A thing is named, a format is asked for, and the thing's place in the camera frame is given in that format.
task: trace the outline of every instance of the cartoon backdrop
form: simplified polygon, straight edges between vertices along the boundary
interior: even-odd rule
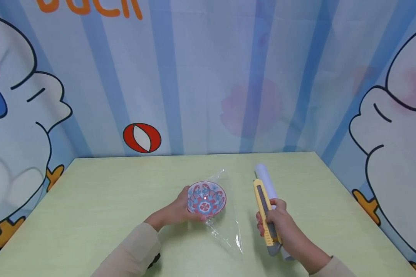
[[[75,157],[282,151],[416,268],[416,0],[0,0],[0,249]]]

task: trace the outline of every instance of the white paper roll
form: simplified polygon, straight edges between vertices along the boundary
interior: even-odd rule
[[[274,190],[273,182],[271,181],[270,174],[267,171],[267,168],[264,164],[257,164],[255,167],[256,176],[260,179],[267,191],[267,195],[269,199],[278,198],[277,193]],[[290,262],[294,260],[294,258],[287,252],[283,247],[280,248],[280,252],[282,253],[282,257],[284,260]]]

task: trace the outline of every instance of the table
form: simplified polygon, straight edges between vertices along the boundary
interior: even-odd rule
[[[299,227],[357,276],[416,272],[314,152],[76,159],[0,252],[0,277],[89,276],[150,213],[183,186],[225,169],[243,255],[200,225],[160,233],[161,260],[146,276],[307,276],[270,257],[256,230],[254,166],[264,163]]]

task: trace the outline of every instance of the bowl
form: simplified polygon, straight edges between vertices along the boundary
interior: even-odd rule
[[[188,211],[213,217],[222,212],[226,204],[225,190],[211,181],[200,181],[188,189]]]

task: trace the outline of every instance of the beige sleeve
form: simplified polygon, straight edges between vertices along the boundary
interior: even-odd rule
[[[159,250],[157,231],[149,224],[142,223],[103,260],[91,277],[142,276]]]
[[[356,275],[338,258],[332,257],[324,268],[310,277],[356,277]]]

